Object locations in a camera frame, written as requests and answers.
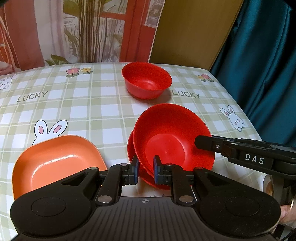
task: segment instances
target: bunny print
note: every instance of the bunny print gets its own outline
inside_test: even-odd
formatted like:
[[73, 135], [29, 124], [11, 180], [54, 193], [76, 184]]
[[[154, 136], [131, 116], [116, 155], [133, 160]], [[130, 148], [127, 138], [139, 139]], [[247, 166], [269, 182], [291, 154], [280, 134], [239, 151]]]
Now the bunny print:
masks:
[[239, 118], [235, 113], [233, 108], [229, 105], [228, 106], [228, 111], [220, 108], [220, 111], [222, 112], [223, 115], [225, 115], [227, 118], [229, 118], [231, 124], [233, 125], [233, 127], [235, 129], [237, 129], [239, 132], [242, 131], [242, 128], [245, 128], [246, 125], [244, 124], [244, 122], [242, 121], [241, 118]]
[[4, 79], [2, 79], [0, 81], [0, 90], [7, 89], [12, 84], [12, 78], [14, 76], [16, 76], [16, 74], [13, 76], [10, 76], [10, 77], [5, 77]]
[[43, 141], [58, 137], [67, 128], [68, 122], [66, 120], [60, 120], [54, 124], [54, 126], [47, 131], [47, 124], [44, 120], [38, 120], [35, 124], [34, 132], [36, 139], [32, 145], [38, 144]]

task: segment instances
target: table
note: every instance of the table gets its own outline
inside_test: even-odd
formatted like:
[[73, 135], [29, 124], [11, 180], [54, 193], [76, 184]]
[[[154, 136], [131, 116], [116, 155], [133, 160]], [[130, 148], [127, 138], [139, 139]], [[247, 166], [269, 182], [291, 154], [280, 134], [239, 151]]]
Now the table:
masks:
[[[9, 217], [14, 201], [12, 170], [19, 155], [36, 139], [34, 126], [38, 120], [46, 122], [48, 131], [56, 122], [66, 120], [67, 126], [60, 135], [73, 134], [90, 140], [108, 168], [129, 163], [126, 146], [136, 120], [158, 103], [190, 109], [206, 123], [212, 135], [261, 140], [241, 108], [210, 72], [158, 65], [169, 72], [173, 83], [159, 98], [146, 101], [127, 92], [121, 75], [125, 64], [37, 68], [17, 73], [0, 90], [0, 240], [10, 240], [16, 235]], [[234, 115], [243, 122], [240, 128], [231, 122], [236, 118]], [[229, 163], [220, 154], [216, 154], [213, 171], [262, 190], [265, 174]], [[136, 186], [123, 187], [123, 195], [161, 196], [169, 192], [156, 190], [139, 180]]]

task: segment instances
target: brown wooden panel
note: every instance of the brown wooden panel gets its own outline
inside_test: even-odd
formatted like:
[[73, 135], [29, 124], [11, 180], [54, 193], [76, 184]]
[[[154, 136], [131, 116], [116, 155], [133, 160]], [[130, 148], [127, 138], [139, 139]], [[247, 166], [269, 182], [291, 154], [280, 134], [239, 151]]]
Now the brown wooden panel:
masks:
[[209, 70], [242, 3], [243, 0], [166, 0], [150, 62]]

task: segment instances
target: tablecloth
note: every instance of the tablecloth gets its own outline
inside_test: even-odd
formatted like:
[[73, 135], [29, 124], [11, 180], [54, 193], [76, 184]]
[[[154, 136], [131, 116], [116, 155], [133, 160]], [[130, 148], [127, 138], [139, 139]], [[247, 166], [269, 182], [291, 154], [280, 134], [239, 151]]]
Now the tablecloth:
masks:
[[[255, 128], [224, 87], [206, 70], [158, 65], [173, 83], [159, 98], [139, 100], [125, 88], [121, 70], [126, 63], [67, 64], [9, 75], [0, 82], [0, 240], [16, 231], [9, 217], [13, 203], [12, 170], [20, 154], [36, 139], [34, 126], [43, 120], [48, 131], [61, 120], [57, 134], [90, 140], [107, 167], [128, 163], [127, 140], [137, 118], [148, 107], [173, 103], [196, 113], [212, 135], [260, 140]], [[213, 171], [262, 189], [265, 174], [229, 163], [216, 154]], [[126, 196], [161, 196], [142, 180], [123, 187]]]

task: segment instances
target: silver screw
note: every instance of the silver screw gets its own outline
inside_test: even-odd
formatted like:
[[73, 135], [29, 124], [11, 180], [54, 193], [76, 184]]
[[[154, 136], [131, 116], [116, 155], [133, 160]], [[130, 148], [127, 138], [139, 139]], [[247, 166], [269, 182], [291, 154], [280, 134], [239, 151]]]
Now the silver screw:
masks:
[[184, 203], [189, 203], [189, 202], [193, 202], [194, 199], [189, 195], [184, 195], [184, 196], [181, 196], [179, 200]]
[[98, 197], [98, 201], [102, 203], [109, 203], [112, 201], [112, 198], [108, 195], [103, 195]]

